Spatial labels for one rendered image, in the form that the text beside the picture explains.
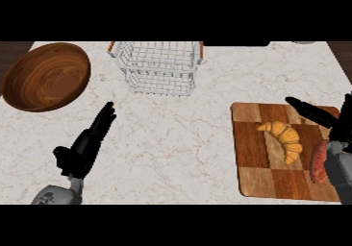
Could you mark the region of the red sweet potato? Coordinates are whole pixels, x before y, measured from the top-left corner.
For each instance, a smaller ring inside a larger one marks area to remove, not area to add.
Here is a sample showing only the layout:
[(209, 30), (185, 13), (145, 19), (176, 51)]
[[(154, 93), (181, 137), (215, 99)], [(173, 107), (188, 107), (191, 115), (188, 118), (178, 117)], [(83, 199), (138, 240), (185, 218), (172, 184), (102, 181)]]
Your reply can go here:
[(324, 162), (327, 160), (327, 144), (329, 141), (323, 139), (315, 145), (311, 162), (309, 162), (309, 177), (315, 184), (323, 183), (327, 180), (327, 170)]

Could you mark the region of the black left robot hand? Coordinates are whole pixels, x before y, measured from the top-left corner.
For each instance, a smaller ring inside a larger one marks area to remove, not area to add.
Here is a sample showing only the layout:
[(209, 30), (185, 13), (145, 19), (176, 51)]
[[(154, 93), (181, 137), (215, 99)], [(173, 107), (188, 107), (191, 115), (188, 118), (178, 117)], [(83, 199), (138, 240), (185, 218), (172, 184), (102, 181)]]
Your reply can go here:
[(114, 103), (108, 102), (93, 119), (90, 127), (80, 133), (73, 146), (58, 146), (53, 149), (56, 167), (61, 169), (62, 176), (83, 179), (89, 174), (101, 143), (116, 118)]

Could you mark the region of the golden croissant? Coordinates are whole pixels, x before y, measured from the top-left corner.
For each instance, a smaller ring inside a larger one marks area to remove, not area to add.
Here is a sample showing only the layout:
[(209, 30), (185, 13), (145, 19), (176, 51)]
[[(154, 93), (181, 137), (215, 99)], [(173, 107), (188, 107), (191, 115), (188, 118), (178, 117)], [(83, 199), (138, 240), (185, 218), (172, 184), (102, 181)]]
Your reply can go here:
[(268, 132), (277, 139), (284, 150), (284, 164), (290, 165), (299, 158), (302, 153), (302, 144), (299, 143), (298, 130), (281, 121), (269, 121), (264, 123), (258, 130)]

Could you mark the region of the checkered wooden cutting board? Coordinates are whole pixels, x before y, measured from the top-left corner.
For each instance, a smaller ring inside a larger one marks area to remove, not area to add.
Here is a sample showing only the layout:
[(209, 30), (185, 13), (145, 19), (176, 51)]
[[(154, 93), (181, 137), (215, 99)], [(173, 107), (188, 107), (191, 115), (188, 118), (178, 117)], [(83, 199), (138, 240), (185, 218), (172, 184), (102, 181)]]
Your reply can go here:
[[(284, 164), (284, 150), (272, 135), (258, 127), (278, 120), (298, 130), (302, 153)], [(238, 189), (246, 197), (338, 202), (330, 181), (311, 182), (309, 161), (315, 145), (330, 130), (304, 118), (290, 105), (231, 104)]]

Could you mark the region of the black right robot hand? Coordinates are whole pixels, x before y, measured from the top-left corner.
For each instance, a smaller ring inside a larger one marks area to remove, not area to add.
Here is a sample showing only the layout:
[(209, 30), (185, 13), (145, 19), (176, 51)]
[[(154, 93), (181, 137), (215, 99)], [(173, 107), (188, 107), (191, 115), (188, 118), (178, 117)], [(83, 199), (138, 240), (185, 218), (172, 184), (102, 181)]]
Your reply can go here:
[(330, 141), (346, 143), (342, 151), (352, 154), (352, 91), (345, 94), (339, 117), (327, 111), (289, 96), (286, 102), (293, 106), (301, 116), (330, 129)]

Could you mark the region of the brown wooden bowl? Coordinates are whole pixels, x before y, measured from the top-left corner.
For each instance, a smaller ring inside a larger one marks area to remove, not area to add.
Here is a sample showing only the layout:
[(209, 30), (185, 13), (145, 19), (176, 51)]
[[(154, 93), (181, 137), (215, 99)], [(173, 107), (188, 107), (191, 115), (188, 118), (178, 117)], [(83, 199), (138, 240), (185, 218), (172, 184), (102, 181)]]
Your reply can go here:
[(67, 42), (46, 44), (12, 64), (2, 83), (3, 99), (21, 111), (53, 111), (79, 98), (89, 77), (85, 49)]

